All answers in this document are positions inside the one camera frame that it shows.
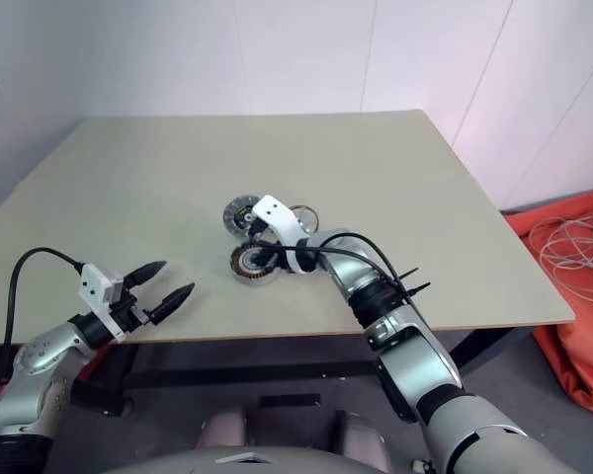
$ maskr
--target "gray floor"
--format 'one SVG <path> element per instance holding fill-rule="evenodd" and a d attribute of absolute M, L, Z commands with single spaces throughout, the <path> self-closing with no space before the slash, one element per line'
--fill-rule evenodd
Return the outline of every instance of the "gray floor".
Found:
<path fill-rule="evenodd" d="M 463 334 L 438 335 L 451 348 Z M 357 338 L 294 338 L 158 346 L 142 351 L 136 369 L 207 368 L 264 363 L 364 359 Z M 490 399 L 562 461 L 593 472 L 593 413 L 573 404 L 557 384 L 532 338 L 510 348 L 466 378 L 466 388 Z M 260 396 L 318 393 L 320 407 L 256 410 Z M 191 447 L 202 422 L 230 407 L 251 413 L 257 444 L 325 448 L 336 410 L 357 412 L 381 430 L 400 472 L 426 457 L 417 426 L 398 420 L 370 377 L 135 390 L 134 413 L 105 418 L 73 408 L 45 472 L 95 473 Z"/>

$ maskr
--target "table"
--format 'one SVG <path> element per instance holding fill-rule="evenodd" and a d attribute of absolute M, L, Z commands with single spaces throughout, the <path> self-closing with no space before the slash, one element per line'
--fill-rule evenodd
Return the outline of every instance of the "table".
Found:
<path fill-rule="evenodd" d="M 401 273 L 419 267 L 407 285 L 432 282 L 415 301 L 434 330 L 495 328 L 454 351 L 460 364 L 574 318 L 421 111 L 87 118 L 0 207 L 0 341 L 13 264 L 36 246 L 121 273 L 167 260 L 137 292 L 147 306 L 196 282 L 189 303 L 133 342 L 360 332 L 326 275 L 283 275 L 257 288 L 232 277 L 239 242 L 221 214 L 247 194 L 309 205 L 321 230 L 362 232 Z M 85 311 L 77 289 L 71 268 L 34 257 L 21 275 L 14 342 Z"/>

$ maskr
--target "silver robot arm segment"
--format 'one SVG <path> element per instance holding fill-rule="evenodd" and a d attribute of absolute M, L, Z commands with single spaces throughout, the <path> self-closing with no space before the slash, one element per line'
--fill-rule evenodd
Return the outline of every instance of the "silver robot arm segment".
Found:
<path fill-rule="evenodd" d="M 342 231 L 313 235 L 319 246 Z M 326 247 L 368 256 L 362 243 L 342 237 Z M 321 253 L 319 264 L 332 276 L 365 328 L 368 343 L 381 351 L 382 387 L 397 415 L 419 422 L 440 473 L 574 473 L 487 400 L 464 390 L 448 352 L 413 304 L 397 304 L 369 265 Z"/>
<path fill-rule="evenodd" d="M 42 473 L 75 377 L 111 341 L 147 323 L 158 324 L 191 294 L 182 286 L 152 310 L 130 290 L 156 275 L 165 262 L 123 277 L 92 264 L 82 267 L 79 292 L 91 309 L 22 346 L 11 380 L 0 395 L 0 473 Z"/>
<path fill-rule="evenodd" d="M 0 436 L 53 438 L 68 408 L 72 382 L 95 354 L 71 323 L 22 346 L 11 381 L 0 397 Z"/>

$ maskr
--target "orange fabric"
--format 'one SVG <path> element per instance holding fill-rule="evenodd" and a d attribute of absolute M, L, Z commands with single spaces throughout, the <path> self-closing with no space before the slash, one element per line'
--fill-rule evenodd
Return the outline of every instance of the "orange fabric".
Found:
<path fill-rule="evenodd" d="M 593 193 L 590 193 L 509 215 L 506 219 L 538 260 L 539 255 L 531 248 L 528 238 L 530 230 L 537 223 L 547 217 L 573 219 L 592 213 Z M 543 235 L 549 236 L 556 228 L 557 223 L 551 223 L 546 229 L 547 235 Z M 567 283 L 593 288 L 593 270 L 565 272 L 561 276 Z M 534 333 L 534 337 L 569 397 L 593 411 L 593 302 L 579 298 L 560 284 L 554 284 L 575 312 L 575 321 L 544 326 Z"/>

